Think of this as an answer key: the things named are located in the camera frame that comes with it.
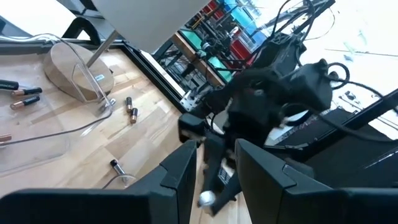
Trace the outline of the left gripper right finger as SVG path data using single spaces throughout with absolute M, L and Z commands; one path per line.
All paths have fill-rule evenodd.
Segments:
M 252 224 L 398 224 L 398 189 L 334 189 L 245 139 L 235 153 Z

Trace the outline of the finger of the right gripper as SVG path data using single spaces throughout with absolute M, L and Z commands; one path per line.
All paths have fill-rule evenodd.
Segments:
M 208 166 L 204 173 L 204 183 L 202 192 L 215 188 L 220 169 L 221 160 L 224 154 L 224 140 L 221 138 L 207 138 L 204 143 L 206 165 Z
M 212 215 L 216 215 L 230 200 L 235 200 L 235 196 L 241 191 L 238 173 L 234 172 L 228 183 L 224 186 L 223 191 L 211 206 Z

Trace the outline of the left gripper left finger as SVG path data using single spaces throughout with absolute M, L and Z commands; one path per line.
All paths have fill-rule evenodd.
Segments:
M 0 198 L 0 224 L 189 224 L 197 143 L 189 140 L 124 190 L 24 189 Z

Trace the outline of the silver black battery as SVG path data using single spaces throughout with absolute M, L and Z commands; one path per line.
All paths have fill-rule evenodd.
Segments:
M 216 201 L 216 195 L 213 191 L 207 190 L 199 195 L 197 206 L 198 207 L 209 207 Z
M 109 164 L 119 177 L 126 177 L 125 171 L 123 170 L 123 168 L 120 166 L 119 162 L 116 159 L 111 160 Z

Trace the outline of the clear plastic bin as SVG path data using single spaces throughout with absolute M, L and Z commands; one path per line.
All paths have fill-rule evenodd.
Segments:
M 58 42 L 66 40 L 94 52 L 79 42 L 52 34 L 8 38 L 38 40 L 45 36 Z M 12 135 L 11 141 L 0 144 L 0 176 L 64 155 L 72 143 L 112 115 L 109 94 L 96 101 L 81 102 L 47 78 L 44 58 L 49 51 L 0 55 L 0 80 L 18 82 L 18 90 L 42 89 L 42 93 L 25 96 L 12 96 L 13 90 L 0 89 L 0 134 Z M 40 100 L 17 110 L 10 108 L 12 103 L 32 96 L 39 96 Z
M 136 180 L 131 174 L 119 174 L 111 178 L 102 189 L 126 189 Z

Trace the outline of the wooden workbench green mats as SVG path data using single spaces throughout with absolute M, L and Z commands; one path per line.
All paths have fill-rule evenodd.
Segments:
M 201 44 L 204 43 L 204 38 L 200 33 L 190 29 L 181 29 L 171 37 L 171 41 L 205 80 L 214 85 L 224 84 L 231 80 L 234 72 L 229 71 L 226 64 L 218 57 L 213 56 L 209 59 L 199 57 Z

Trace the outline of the red bin storage rack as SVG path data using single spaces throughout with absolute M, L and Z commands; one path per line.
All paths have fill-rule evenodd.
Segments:
M 262 8 L 257 0 L 210 0 L 200 11 L 216 34 L 231 34 L 231 52 L 240 59 L 250 56 L 268 37 L 261 31 Z

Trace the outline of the white shade wooden base lamp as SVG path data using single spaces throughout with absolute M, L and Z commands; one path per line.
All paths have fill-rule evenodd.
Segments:
M 68 34 L 86 32 L 98 46 L 90 50 L 61 40 L 44 58 L 44 73 L 61 91 L 81 101 L 96 101 L 114 88 L 114 77 L 100 59 L 117 36 L 124 37 L 133 47 L 154 52 L 186 24 L 211 0 L 92 0 L 110 23 L 112 33 L 105 41 L 94 25 L 77 17 L 67 29 Z

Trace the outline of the white round side table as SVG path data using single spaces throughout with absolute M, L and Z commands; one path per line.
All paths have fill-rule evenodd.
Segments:
M 63 37 L 77 16 L 57 0 L 0 0 L 0 19 L 27 35 Z

